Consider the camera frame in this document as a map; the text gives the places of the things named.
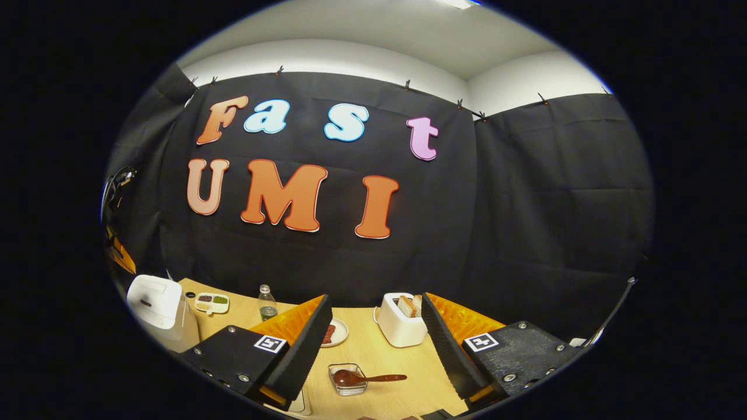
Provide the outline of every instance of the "white plate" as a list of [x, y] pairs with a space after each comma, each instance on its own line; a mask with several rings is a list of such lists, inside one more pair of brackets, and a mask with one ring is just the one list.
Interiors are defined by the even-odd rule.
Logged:
[[337, 318], [332, 318], [331, 325], [335, 326], [335, 332], [332, 333], [332, 342], [329, 344], [322, 345], [322, 347], [332, 347], [345, 341], [347, 338], [347, 325], [343, 321]]

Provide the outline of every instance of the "orange object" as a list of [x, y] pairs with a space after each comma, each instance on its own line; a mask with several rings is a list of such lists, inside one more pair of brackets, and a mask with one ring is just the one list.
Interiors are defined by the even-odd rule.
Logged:
[[488, 318], [451, 300], [444, 299], [432, 293], [426, 293], [426, 295], [433, 302], [441, 319], [444, 320], [446, 328], [449, 329], [452, 337], [454, 337], [454, 340], [459, 345], [462, 345], [465, 339], [489, 333], [506, 326], [495, 319]]
[[249, 328], [249, 331], [284, 339], [288, 342], [288, 345], [292, 346], [301, 335], [304, 327], [306, 327], [306, 323], [311, 318], [311, 315], [314, 314], [314, 311], [322, 302], [323, 298], [324, 295], [321, 295], [314, 299], [307, 300], [293, 309], [275, 315], [265, 322]]

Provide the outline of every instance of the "glass bottle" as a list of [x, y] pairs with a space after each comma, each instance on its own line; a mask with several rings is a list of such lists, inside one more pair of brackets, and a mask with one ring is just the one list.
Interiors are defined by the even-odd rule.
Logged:
[[259, 316], [262, 317], [262, 321], [266, 321], [275, 315], [278, 315], [278, 306], [275, 303], [275, 298], [270, 293], [270, 286], [261, 285], [259, 286]]

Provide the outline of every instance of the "white toaster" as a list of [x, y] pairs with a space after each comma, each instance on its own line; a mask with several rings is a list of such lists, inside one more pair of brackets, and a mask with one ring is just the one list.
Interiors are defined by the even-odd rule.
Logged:
[[381, 328], [389, 344], [395, 347], [419, 345], [425, 339], [428, 329], [422, 317], [408, 318], [397, 307], [400, 296], [412, 299], [410, 293], [387, 293], [381, 302], [378, 319], [374, 320]]

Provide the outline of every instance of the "brown spoon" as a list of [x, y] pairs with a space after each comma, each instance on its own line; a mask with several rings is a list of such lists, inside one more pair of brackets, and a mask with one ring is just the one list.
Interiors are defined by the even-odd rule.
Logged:
[[373, 377], [360, 377], [347, 369], [341, 369], [332, 376], [339, 386], [353, 386], [360, 382], [389, 382], [392, 380], [405, 380], [406, 375], [381, 375]]

